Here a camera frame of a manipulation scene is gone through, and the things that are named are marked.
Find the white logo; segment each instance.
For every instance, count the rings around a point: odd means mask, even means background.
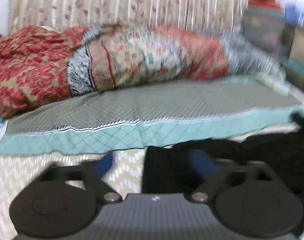
[[[155,196],[152,198],[153,201],[159,201],[161,198],[159,196]]]

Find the red floral blanket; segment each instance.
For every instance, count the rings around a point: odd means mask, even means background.
[[[70,97],[66,63],[86,29],[56,33],[27,26],[0,38],[1,117]]]

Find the bed sheet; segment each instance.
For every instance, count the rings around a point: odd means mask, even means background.
[[[289,132],[297,129],[295,123],[274,125],[260,131],[249,132],[231,137],[241,141],[247,136],[260,133]],[[129,149],[115,151],[115,164],[104,176],[103,180],[119,192],[123,198],[128,193],[139,193],[143,173],[145,149]],[[17,234],[8,214],[9,206],[14,197],[28,185],[29,181],[38,175],[49,163],[59,162],[62,165],[77,165],[88,159],[100,159],[103,155],[63,156],[52,153],[36,157],[0,156],[0,239],[11,240]]]

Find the red stripe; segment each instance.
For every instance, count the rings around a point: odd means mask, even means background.
[[[103,41],[101,41],[101,44],[102,44],[102,47],[103,47],[103,48],[105,49],[105,51],[106,51],[106,57],[107,57],[107,61],[108,61],[108,63],[109,63],[110,75],[111,75],[111,78],[112,78],[112,80],[113,80],[113,86],[114,86],[114,88],[116,88],[116,82],[115,82],[115,79],[114,79],[114,76],[113,76],[113,73],[112,73],[111,55],[110,55],[110,53],[108,52],[107,48],[105,47]]]

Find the teal border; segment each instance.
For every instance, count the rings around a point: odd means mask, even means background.
[[[288,123],[293,111],[304,114],[304,106],[279,109],[252,109],[239,114],[208,117],[191,121],[160,120],[151,123],[121,123],[96,130],[66,129],[40,134],[5,135],[0,155],[103,154],[112,150],[163,147],[188,140],[225,138]]]

